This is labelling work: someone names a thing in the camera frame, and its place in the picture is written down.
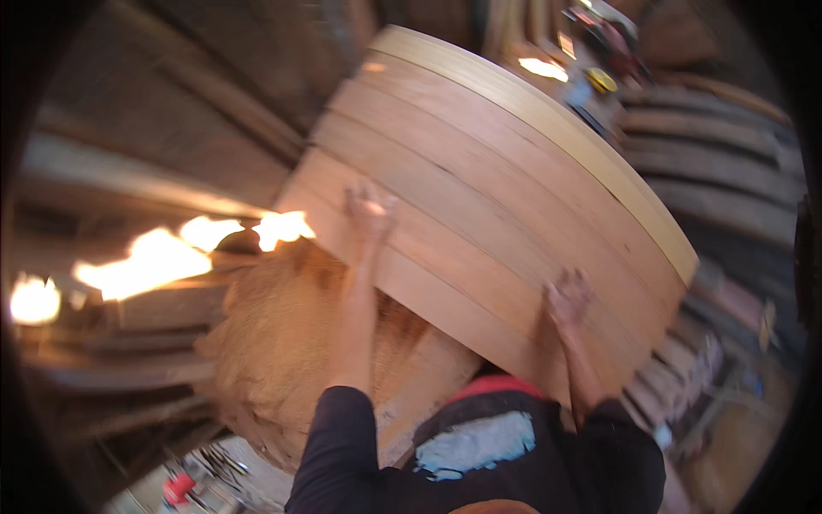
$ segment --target curved wooden board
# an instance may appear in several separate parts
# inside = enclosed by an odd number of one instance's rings
[[[796,211],[803,189],[773,166],[689,141],[631,137],[623,145],[626,160],[642,175],[666,175],[716,183],[749,192]]]
[[[591,253],[583,255],[583,247],[573,239],[566,241],[567,248],[559,244],[559,235],[551,242],[541,239],[528,224],[462,182],[443,164],[427,161],[375,130],[331,112],[320,121],[313,138],[323,151],[453,230],[511,269],[533,289],[539,290],[546,281],[555,280],[564,266],[584,267],[605,307],[597,321],[602,323],[602,336],[607,339],[634,337],[650,347],[659,340],[666,320],[677,308],[678,295],[665,301],[672,309],[663,314],[661,307],[652,305],[653,300],[644,294],[641,283],[614,266],[611,259],[590,248]],[[518,191],[513,181],[497,186]],[[340,200],[342,189],[337,192]],[[545,202],[548,197],[524,197],[522,205],[539,213],[540,207],[535,204],[540,199]],[[555,216],[546,218],[544,222],[553,223],[554,219]],[[579,239],[584,238],[584,234],[579,234]],[[440,252],[447,254],[450,246],[440,248]],[[495,280],[492,283],[507,285]]]
[[[337,196],[342,197],[342,194],[338,191]],[[275,209],[305,212],[306,222],[316,233],[315,243],[340,260],[351,263],[347,235],[349,221],[341,209],[299,181],[289,185]],[[376,267],[376,287],[508,373],[537,384],[546,395],[563,405],[570,404],[565,360],[555,341],[538,344],[533,337],[522,335],[477,301],[406,257],[396,249],[399,244],[399,240],[392,238],[382,250]],[[538,314],[535,308],[538,309],[538,303],[532,300],[528,312]],[[636,339],[623,339],[615,344],[612,338],[592,330],[591,323],[584,327],[584,343],[590,348],[593,365],[608,394],[617,395],[621,386],[649,358],[650,348]]]
[[[777,160],[777,142],[773,134],[712,116],[664,109],[627,109],[619,124],[625,133],[686,137],[740,148],[774,162]]]
[[[697,258],[676,221],[630,165],[573,113],[497,65],[412,30],[384,30],[371,48],[449,78],[537,129],[602,183],[651,235],[682,281],[690,281]]]
[[[546,249],[552,260],[573,262],[586,269],[603,301],[627,326],[641,327],[660,321],[664,324],[664,320],[669,319],[677,310],[678,293],[651,294],[640,278],[643,276],[641,267],[629,266],[623,254],[600,235],[600,227],[584,223],[577,211],[570,209],[562,201],[565,190],[560,184],[544,187],[509,160],[450,124],[407,102],[357,82],[348,83],[342,88],[329,109],[374,132],[369,133],[363,127],[351,127],[348,122],[342,121],[347,128],[338,130],[334,137],[322,137],[323,141],[327,141],[326,144],[335,145],[337,155],[347,152],[346,161],[352,162],[358,159],[357,154],[366,153],[361,150],[362,146],[374,145],[384,147],[386,154],[395,159],[401,150],[392,150],[390,143],[380,141],[385,137],[395,144],[402,144],[430,163],[425,163],[428,166],[421,164],[418,168],[416,179],[420,185],[433,186],[435,182],[428,182],[423,178],[423,168],[435,164],[437,168],[493,201],[529,232],[541,238],[547,245]],[[321,127],[315,132],[318,141],[322,132],[333,128],[330,126],[331,120],[338,120],[337,123],[340,123],[340,118],[327,114]],[[366,163],[362,160],[360,162],[360,169],[365,169]],[[559,171],[569,173],[567,169]],[[580,172],[583,176],[587,175],[583,170]],[[435,169],[433,173],[442,174],[442,171]],[[404,197],[403,190],[396,193]],[[582,201],[580,210],[591,203],[591,200]],[[624,210],[615,202],[612,203],[613,208]],[[630,223],[641,229],[635,220],[630,220]],[[493,244],[491,248],[480,248],[494,252],[495,246]],[[630,248],[623,253],[630,256]],[[530,283],[537,288],[541,285],[539,282]]]
[[[424,110],[449,125],[452,133],[462,132],[455,136],[457,141],[470,136],[482,142],[504,158],[501,166],[510,168],[514,165],[535,183],[553,192],[554,197],[567,207],[569,215],[578,216],[582,223],[608,242],[632,270],[638,272],[645,288],[661,299],[665,309],[676,309],[666,299],[681,296],[684,285],[662,250],[630,212],[568,154],[516,116],[454,81],[383,53],[373,54],[367,62],[369,66],[363,67],[355,80],[361,90],[367,89],[363,87],[367,85],[403,100],[409,107],[413,105]],[[349,89],[350,86],[344,86],[339,95],[348,95],[351,93]],[[370,103],[371,98],[368,96],[367,102]],[[334,99],[332,109],[340,101],[340,98]],[[410,145],[405,130],[395,139]],[[467,160],[475,162],[472,155]]]
[[[301,190],[315,193],[342,214],[342,191],[360,178],[356,169],[335,160],[321,149],[313,149],[303,159],[294,175],[293,184]],[[375,190],[380,197],[390,194],[379,184],[375,184]],[[302,203],[310,202],[307,195],[303,194],[302,198]],[[469,241],[407,201],[399,200],[397,212],[398,223],[388,241],[392,248],[499,317],[522,336],[530,337],[533,334],[542,303],[539,284],[529,284],[492,255],[474,246],[475,239]],[[325,242],[318,237],[317,243],[323,245]],[[414,306],[407,307],[417,312]],[[617,369],[617,375],[625,373],[622,370],[625,363],[636,364],[637,356],[641,357],[654,346],[654,342],[661,341],[658,331],[664,330],[663,325],[657,322],[654,328],[657,332],[649,338],[639,338],[629,333],[606,310],[603,301],[595,302],[587,331],[591,335],[589,343],[609,363],[603,365],[602,374],[607,374],[607,368]]]
[[[776,247],[793,248],[797,217],[745,194],[658,178],[648,185],[669,209],[747,234]]]

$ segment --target wooden beam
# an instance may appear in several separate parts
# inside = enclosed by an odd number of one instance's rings
[[[24,355],[53,385],[73,391],[144,391],[201,382],[212,377],[214,363],[193,352],[141,359],[95,359],[75,352]]]
[[[653,77],[657,81],[670,86],[684,86],[689,89],[708,91],[718,98],[761,113],[777,123],[781,123],[787,127],[792,125],[791,117],[776,105],[771,104],[767,100],[749,91],[732,86],[726,82],[717,81],[706,76],[699,76],[694,73],[660,72],[654,73]]]
[[[358,84],[377,89],[402,100],[409,107],[415,106],[427,112],[430,117],[436,118],[437,127],[450,125],[448,137],[454,137],[455,141],[469,140],[470,148],[476,148],[476,142],[480,141],[487,147],[479,149],[482,155],[489,155],[489,150],[496,154],[490,155],[488,162],[500,163],[504,169],[511,169],[512,166],[519,168],[521,172],[512,170],[511,173],[528,175],[535,182],[534,189],[547,189],[558,202],[566,206],[569,212],[563,217],[573,215],[587,226],[597,228],[599,236],[619,253],[618,258],[628,263],[632,269],[641,270],[640,280],[653,296],[675,298],[681,295],[684,285],[672,273],[671,263],[636,223],[634,216],[578,162],[533,127],[460,84],[419,66],[382,53],[371,56],[369,62],[381,64],[384,69],[380,72],[363,69],[356,78]],[[348,85],[343,86],[339,97],[331,103],[332,109],[350,92]],[[360,105],[363,109],[372,111],[374,105],[370,105],[371,101],[368,99],[377,101],[384,95],[373,93],[372,90],[367,93]],[[413,115],[415,120],[425,120],[413,109],[410,112],[406,109],[404,112],[405,115]],[[386,114],[375,115],[384,118]],[[377,131],[386,135],[391,132],[384,132],[382,128]],[[436,150],[438,144],[436,141],[427,141],[432,134],[415,134],[412,137],[413,127],[394,126],[392,131],[395,141],[413,147],[416,153],[428,155],[429,158],[441,155],[443,151],[453,153],[448,145],[443,145],[445,148],[440,149],[438,154],[434,153],[432,150]],[[443,162],[453,165],[452,173],[459,170],[462,175],[471,174],[470,170],[474,166],[488,164],[484,162],[485,159],[475,157],[458,160],[453,155],[444,157]],[[468,183],[476,181],[476,178],[467,179]],[[489,197],[496,197],[496,193],[492,191]],[[672,312],[677,306],[664,303],[663,308],[671,309]]]
[[[747,234],[777,248],[793,248],[795,214],[738,192],[653,178],[649,186],[672,211]]]
[[[665,109],[627,109],[620,117],[619,125],[625,133],[685,137],[738,148],[774,162],[777,160],[777,142],[773,134],[712,116]]]
[[[698,180],[738,189],[796,211],[804,188],[774,166],[713,146],[657,137],[629,137],[626,160],[644,176]]]
[[[29,139],[21,170],[22,177],[109,190],[204,213],[240,218],[270,213],[159,166],[43,132]]]

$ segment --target sawdust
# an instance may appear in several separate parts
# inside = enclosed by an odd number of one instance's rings
[[[197,352],[216,364],[214,381],[200,384],[198,392],[213,396],[221,421],[289,473],[297,469],[326,381],[327,341],[345,270],[310,241],[282,243],[259,265],[237,272],[224,301],[227,318],[196,344]],[[430,359],[415,351],[432,327],[383,293],[377,295],[372,399],[382,413],[381,429],[390,428],[395,436],[381,440],[390,459],[389,454],[401,453],[395,439],[410,441],[411,424],[422,422],[418,418],[459,390],[481,359],[436,331],[424,352],[439,351],[441,362],[427,366]],[[426,376],[426,368],[432,376]],[[427,386],[416,392],[407,384],[412,380]],[[402,404],[410,411],[398,416]],[[389,410],[381,410],[387,405]],[[390,420],[400,417],[408,427],[392,425]]]

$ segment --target bright light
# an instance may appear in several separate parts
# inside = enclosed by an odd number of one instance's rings
[[[211,270],[211,260],[171,235],[157,228],[136,238],[129,248],[131,256],[124,261],[93,266],[74,263],[72,274],[81,282],[100,289],[103,299],[125,299],[159,285]]]
[[[182,226],[180,236],[186,243],[210,252],[225,236],[241,231],[242,226],[237,220],[211,221],[206,216],[199,216]]]
[[[12,317],[21,325],[46,325],[60,312],[60,290],[51,279],[20,273],[12,292]]]
[[[545,63],[539,59],[520,59],[520,66],[537,75],[555,78],[560,82],[568,82],[568,74],[554,63]]]
[[[260,235],[260,249],[270,252],[277,246],[277,241],[296,241],[298,237],[315,238],[316,234],[306,224],[305,212],[291,211],[285,214],[269,214],[252,227]]]

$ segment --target wooden plank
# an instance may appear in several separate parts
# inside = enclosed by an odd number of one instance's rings
[[[696,258],[670,213],[639,175],[573,113],[516,76],[437,39],[394,27],[372,49],[425,67],[460,83],[537,129],[583,165],[640,222],[684,283]]]
[[[654,350],[658,357],[679,376],[689,382],[690,375],[696,364],[696,353],[689,347],[684,346],[676,338],[666,337],[665,342]]]
[[[213,326],[223,319],[223,298],[228,285],[158,288],[118,302],[122,331],[169,330]]]
[[[131,352],[151,352],[170,350],[191,350],[195,341],[208,332],[142,332],[129,334],[115,334],[105,337],[96,337],[83,341],[83,348],[96,353],[130,354]]]
[[[342,191],[361,176],[315,148],[303,158],[293,183],[322,197],[335,211],[344,212]],[[381,197],[390,194],[379,184],[374,186]],[[538,287],[528,285],[501,262],[406,201],[400,200],[396,208],[399,223],[388,241],[391,247],[487,308],[522,336],[530,335],[542,302]],[[487,279],[475,280],[478,276]],[[509,287],[501,289],[494,284]]]
[[[762,113],[782,125],[791,126],[791,118],[776,105],[760,98],[742,88],[717,81],[694,73],[664,72],[654,74],[658,82],[672,86],[684,86],[690,89],[708,91],[717,97],[741,105],[752,111]]]
[[[25,176],[33,178],[109,190],[200,212],[251,218],[269,212],[172,170],[42,132],[29,139],[23,170]]]
[[[776,161],[773,134],[719,118],[662,109],[627,109],[620,118],[625,133],[686,137],[731,146]]]
[[[293,183],[276,210],[304,211],[316,233],[315,242],[343,262],[351,262],[347,217],[316,194]],[[377,288],[508,373],[537,384],[563,405],[570,404],[564,362],[550,359],[547,349],[392,247],[383,248],[376,268]]]
[[[150,405],[139,410],[120,411],[103,418],[86,420],[83,423],[84,426],[80,428],[69,428],[66,430],[66,437],[73,439],[108,437],[116,433],[129,432],[152,424],[168,422],[188,410],[208,405],[210,402],[209,398],[203,396],[189,396],[181,400]],[[202,417],[210,417],[208,411],[205,411]]]
[[[631,267],[642,270],[641,280],[648,291],[658,298],[682,294],[683,284],[672,275],[670,262],[630,212],[542,134],[490,100],[436,73],[382,53],[371,56],[368,62],[381,65],[381,71],[362,69],[356,78],[358,83],[416,105],[481,141],[556,192],[560,201],[589,226],[598,227],[599,234]],[[667,304],[663,307],[676,308]]]
[[[796,216],[744,194],[658,178],[648,185],[672,211],[681,212],[790,250]]]
[[[776,123],[773,119],[763,116],[761,113],[751,111],[702,91],[687,90],[681,87],[655,86],[643,90],[625,88],[620,91],[619,96],[620,101],[625,105],[664,107],[696,113],[709,113],[721,118],[767,128],[785,136],[792,134],[792,131],[787,127]]]
[[[588,262],[579,255],[572,257],[564,253],[560,245],[539,238],[498,202],[469,188],[440,165],[338,114],[328,113],[323,117],[313,140],[323,151],[366,174],[481,248],[532,288],[539,289],[545,281],[555,280],[561,268],[569,263],[589,268],[605,306],[601,314],[602,322],[607,324],[607,329],[603,326],[604,334],[612,333],[621,339],[634,337],[637,344],[645,348],[661,342],[666,320],[659,314],[651,317],[647,310],[625,302],[626,291],[638,284],[636,280],[625,280],[624,276],[610,276],[608,269],[612,262],[606,266],[603,262]],[[337,194],[342,197],[342,190]],[[529,200],[530,203],[525,202],[528,206],[540,201],[532,197]],[[618,281],[625,290],[612,286]],[[632,301],[647,300],[640,296]]]
[[[343,190],[359,177],[356,170],[315,149],[306,156],[293,183],[316,193],[342,215]],[[375,189],[381,196],[389,194],[378,184]],[[391,247],[499,317],[522,336],[534,334],[542,304],[538,285],[529,285],[498,260],[406,201],[399,201],[397,212],[399,222],[388,241]],[[619,391],[624,377],[629,377],[632,370],[647,359],[649,349],[633,336],[623,336],[624,332],[601,326],[600,320],[605,316],[602,303],[594,302],[586,327],[587,344],[609,390]]]
[[[656,429],[665,420],[666,406],[644,382],[637,379],[626,385],[625,395],[634,402],[637,410],[648,420],[652,429]]]
[[[657,297],[643,287],[639,278],[641,268],[629,266],[622,255],[599,236],[599,227],[580,219],[577,211],[581,208],[572,210],[561,200],[561,189],[544,187],[482,142],[411,104],[356,82],[342,88],[331,102],[330,110],[401,142],[502,206],[528,231],[549,243],[551,255],[556,256],[558,261],[574,262],[587,270],[605,304],[627,326],[639,327],[658,322],[664,325],[675,311],[673,302],[665,309]],[[321,132],[328,129],[329,124],[324,121],[315,138],[320,138]],[[377,137],[377,134],[369,136],[363,133],[355,139],[375,141],[375,145],[382,146],[376,142]],[[330,139],[337,138],[326,137],[323,141]],[[359,149],[356,147],[349,148],[349,152],[357,151]],[[418,179],[423,181],[419,171],[417,174]],[[401,197],[404,195],[401,190],[397,193]],[[480,248],[492,251],[492,248]],[[622,253],[630,255],[630,250]],[[649,334],[658,337],[658,331],[653,329]]]
[[[804,188],[773,166],[689,141],[629,137],[624,156],[641,175],[686,178],[752,193],[795,211]]]
[[[214,373],[214,363],[193,352],[141,359],[93,359],[71,352],[40,352],[26,355],[23,364],[37,369],[52,384],[74,391],[162,389],[207,380]]]

